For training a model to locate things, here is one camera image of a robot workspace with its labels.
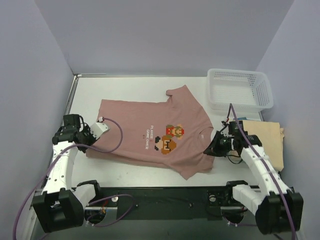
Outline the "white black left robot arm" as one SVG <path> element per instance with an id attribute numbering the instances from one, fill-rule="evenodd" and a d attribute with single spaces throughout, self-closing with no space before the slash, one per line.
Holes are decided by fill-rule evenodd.
<path id="1" fill-rule="evenodd" d="M 80 227 L 85 207 L 98 206 L 103 193 L 96 180 L 72 187 L 72 174 L 78 152 L 85 153 L 109 127 L 103 122 L 91 126 L 81 124 L 82 116 L 63 116 L 63 125 L 52 138 L 53 157 L 47 181 L 40 195 L 34 196 L 32 206 L 45 233 Z"/>

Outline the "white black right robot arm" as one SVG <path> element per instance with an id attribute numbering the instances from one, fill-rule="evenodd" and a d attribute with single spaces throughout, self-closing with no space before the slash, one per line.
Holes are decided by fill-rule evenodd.
<path id="1" fill-rule="evenodd" d="M 249 167 L 260 192 L 246 183 L 237 183 L 223 192 L 224 201 L 229 205 L 237 202 L 244 205 L 255 216 L 256 225 L 264 235 L 299 231 L 303 197 L 282 181 L 260 139 L 240 131 L 233 136 L 217 131 L 204 154 L 226 157 L 230 151 L 236 151 Z"/>

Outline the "pink graphic t shirt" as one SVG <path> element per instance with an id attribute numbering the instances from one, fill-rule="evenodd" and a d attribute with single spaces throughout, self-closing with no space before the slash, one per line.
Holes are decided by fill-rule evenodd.
<path id="1" fill-rule="evenodd" d="M 209 172 L 214 158 L 204 154 L 211 143 L 213 125 L 186 85 L 168 89 L 165 102 L 103 99 L 98 116 L 110 130 L 94 144 L 88 158 L 111 159 L 133 165 L 168 168 L 184 179 Z"/>

